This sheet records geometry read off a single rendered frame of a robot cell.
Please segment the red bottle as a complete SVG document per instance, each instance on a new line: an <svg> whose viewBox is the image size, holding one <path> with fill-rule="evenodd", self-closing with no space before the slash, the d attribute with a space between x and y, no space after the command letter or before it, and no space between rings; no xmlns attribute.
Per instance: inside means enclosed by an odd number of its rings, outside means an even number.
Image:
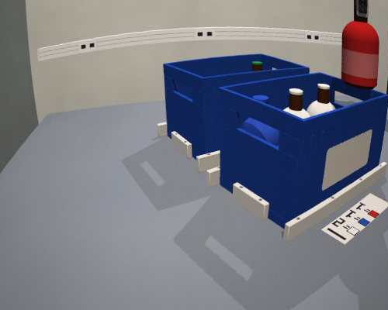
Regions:
<svg viewBox="0 0 388 310"><path fill-rule="evenodd" d="M356 15L342 32L341 79L353 88L372 90L377 86L379 37L368 17Z"/></svg>

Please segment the blue plastic crate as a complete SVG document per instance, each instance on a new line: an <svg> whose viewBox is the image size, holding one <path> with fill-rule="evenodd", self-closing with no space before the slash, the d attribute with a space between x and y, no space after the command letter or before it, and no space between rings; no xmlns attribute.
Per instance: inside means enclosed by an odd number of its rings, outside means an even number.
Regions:
<svg viewBox="0 0 388 310"><path fill-rule="evenodd" d="M330 86L335 110L302 119L283 111L289 89L303 91L303 109ZM343 106L335 91L363 100ZM253 99L266 95L268 104ZM372 90L312 73L218 88L220 185L233 194L239 183L269 203L268 219L285 224L379 166L386 116ZM240 120L239 120L240 113ZM248 118L279 130L279 145L240 129Z"/></svg>
<svg viewBox="0 0 388 310"><path fill-rule="evenodd" d="M253 61L262 62L262 71L252 71ZM297 75L287 60L262 53L184 60L163 68L168 137L176 131L190 142L195 159L220 150L218 88Z"/></svg>

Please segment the blue labelled bottle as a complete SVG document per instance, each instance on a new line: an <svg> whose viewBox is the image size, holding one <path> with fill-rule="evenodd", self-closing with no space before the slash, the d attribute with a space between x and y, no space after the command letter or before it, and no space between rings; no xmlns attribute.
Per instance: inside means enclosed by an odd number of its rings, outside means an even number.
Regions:
<svg viewBox="0 0 388 310"><path fill-rule="evenodd" d="M264 95L255 95L253 96L254 99L259 100L261 102L268 104L268 97ZM251 133L271 144L274 146L279 145L279 131L277 129L273 129L270 126L267 126L261 122L258 122L255 119L248 118L246 119L240 129L243 129L244 131Z"/></svg>

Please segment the white paper pick list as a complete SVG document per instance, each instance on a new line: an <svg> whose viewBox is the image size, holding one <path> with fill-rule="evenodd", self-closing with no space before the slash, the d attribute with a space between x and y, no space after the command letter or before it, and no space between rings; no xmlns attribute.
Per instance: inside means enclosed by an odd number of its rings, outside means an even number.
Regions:
<svg viewBox="0 0 388 310"><path fill-rule="evenodd" d="M345 245L386 208L388 202L369 194L321 231Z"/></svg>

